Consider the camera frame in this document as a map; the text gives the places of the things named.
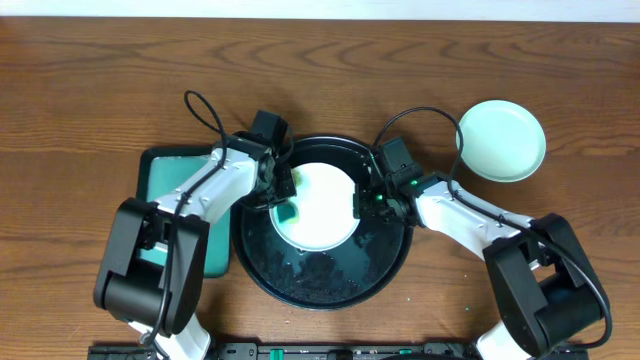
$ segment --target green sponge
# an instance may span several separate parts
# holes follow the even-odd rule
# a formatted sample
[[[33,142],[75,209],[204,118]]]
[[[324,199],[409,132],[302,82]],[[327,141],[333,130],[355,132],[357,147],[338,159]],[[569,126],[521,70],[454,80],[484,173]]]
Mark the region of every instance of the green sponge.
[[[276,206],[276,215],[278,216],[278,222],[281,224],[293,224],[298,221],[298,209],[292,203]]]

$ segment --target wooden table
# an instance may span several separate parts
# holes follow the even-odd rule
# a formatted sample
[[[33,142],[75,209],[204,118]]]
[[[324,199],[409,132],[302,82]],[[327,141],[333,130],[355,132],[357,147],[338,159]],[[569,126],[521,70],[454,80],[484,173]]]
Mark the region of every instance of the wooden table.
[[[505,209],[568,218],[615,319],[592,358],[638,358],[638,25],[4,18],[0,86],[2,359],[83,359],[94,342],[136,340],[91,294],[141,152],[216,140],[186,111],[185,89],[204,93],[228,131],[266,109],[298,134],[363,141],[412,106],[461,116],[487,99],[522,104],[547,136],[542,167],[514,184],[469,171],[460,181]],[[455,146],[442,118],[414,114],[392,133],[427,169],[448,170]],[[498,320],[489,289],[479,259],[418,230],[392,283],[353,308],[287,306],[234,257],[224,278],[205,281],[198,314],[214,334],[263,342],[471,340]]]

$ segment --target black power strip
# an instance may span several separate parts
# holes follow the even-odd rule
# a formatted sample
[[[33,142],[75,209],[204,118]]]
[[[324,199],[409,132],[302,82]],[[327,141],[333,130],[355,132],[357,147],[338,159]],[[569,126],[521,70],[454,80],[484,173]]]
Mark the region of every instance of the black power strip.
[[[254,343],[219,343],[205,360],[382,360],[406,356],[408,360],[482,360],[472,345],[428,342],[420,345],[256,345]],[[158,360],[153,348],[135,346],[92,346],[88,360]],[[586,351],[556,349],[542,360],[588,360]]]

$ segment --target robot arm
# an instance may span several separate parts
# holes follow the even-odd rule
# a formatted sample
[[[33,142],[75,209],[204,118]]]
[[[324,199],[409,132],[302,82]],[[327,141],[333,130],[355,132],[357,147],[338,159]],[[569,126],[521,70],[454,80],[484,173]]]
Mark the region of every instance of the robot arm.
[[[250,132],[227,137],[225,163],[182,208],[170,300],[155,339],[171,359],[203,359],[211,342],[195,316],[209,226],[241,199],[250,206],[274,206],[295,195],[290,168],[276,157],[286,129],[280,117],[258,112]],[[96,281],[96,306],[141,333],[150,331],[160,314],[165,267],[140,258],[138,251],[166,244],[171,228],[177,226],[174,212],[182,193],[221,159],[222,149],[215,147],[206,165],[170,194],[152,203],[131,198],[120,206]]]
[[[502,321],[476,342],[483,359],[540,357],[603,317],[585,279],[540,242],[543,237],[566,249],[604,294],[564,218],[550,214],[535,220],[512,214],[451,182],[465,202],[503,219],[496,221],[454,198],[446,175],[423,176],[400,138],[374,149],[372,155],[372,181],[354,196],[356,217],[402,221],[442,232],[486,262]],[[532,271],[550,265],[555,274],[538,282]]]

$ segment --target white plate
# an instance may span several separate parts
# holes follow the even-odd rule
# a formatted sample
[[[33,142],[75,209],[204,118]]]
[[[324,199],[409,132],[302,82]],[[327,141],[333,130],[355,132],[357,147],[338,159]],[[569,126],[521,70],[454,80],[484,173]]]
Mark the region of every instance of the white plate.
[[[542,164],[547,150],[538,120],[509,101],[491,100],[472,107],[460,120],[460,129],[462,160],[476,174],[493,181],[527,178]]]
[[[349,175],[325,163],[302,164],[292,173],[296,196],[289,203],[297,215],[294,221],[280,221],[277,210],[269,210],[278,234],[306,251],[326,251],[349,239],[360,222],[353,217],[355,183]]]

